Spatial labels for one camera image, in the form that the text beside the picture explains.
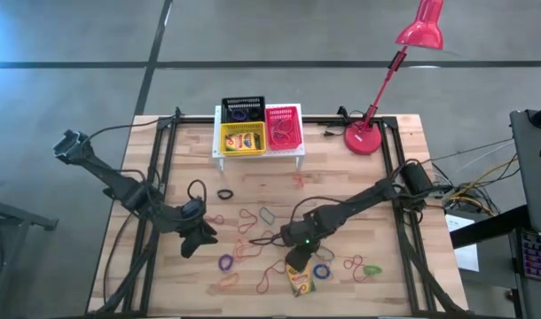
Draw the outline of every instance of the green rubber band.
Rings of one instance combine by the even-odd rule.
[[[365,265],[363,266],[363,273],[366,276],[375,276],[383,272],[383,269],[375,265]]]

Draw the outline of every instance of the keyboard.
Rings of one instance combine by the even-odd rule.
[[[541,280],[541,236],[522,233],[521,243],[525,276]]]

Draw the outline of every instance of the black basket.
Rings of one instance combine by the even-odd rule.
[[[221,107],[222,123],[264,121],[264,97],[227,97]]]

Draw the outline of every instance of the yellow wire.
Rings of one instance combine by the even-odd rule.
[[[493,211],[491,211],[488,207],[484,206],[482,203],[478,202],[477,200],[473,200],[471,198],[467,198],[467,197],[461,197],[461,196],[452,196],[450,197],[450,200],[462,200],[462,201],[467,201],[467,202],[470,202],[470,203],[473,203],[475,204],[476,206],[480,207],[481,209],[483,209],[488,215],[490,216],[495,216],[496,214],[493,213]]]
[[[507,163],[503,163],[503,164],[497,165],[497,166],[495,166],[494,168],[490,169],[489,171],[483,173],[483,175],[481,175],[478,179],[476,179],[475,182],[471,182],[471,183],[470,183],[468,186],[466,186],[466,188],[464,188],[463,190],[457,191],[457,192],[451,194],[451,198],[460,196],[460,195],[464,194],[466,191],[471,190],[472,188],[474,188],[474,186],[475,186],[477,183],[479,183],[483,178],[485,178],[485,176],[487,176],[487,175],[489,175],[489,174],[491,174],[491,173],[493,173],[493,172],[499,170],[499,169],[502,168],[502,167],[506,167],[507,165],[509,165],[510,163],[515,162],[516,160],[518,160],[518,159],[512,159],[512,160],[509,160]]]

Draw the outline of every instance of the white paper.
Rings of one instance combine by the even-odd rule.
[[[467,225],[471,225],[474,221],[447,214],[446,223],[448,223],[448,231],[454,231],[466,227]],[[454,253],[456,254],[458,268],[480,271],[480,264],[477,260],[477,244],[458,248],[454,250]]]

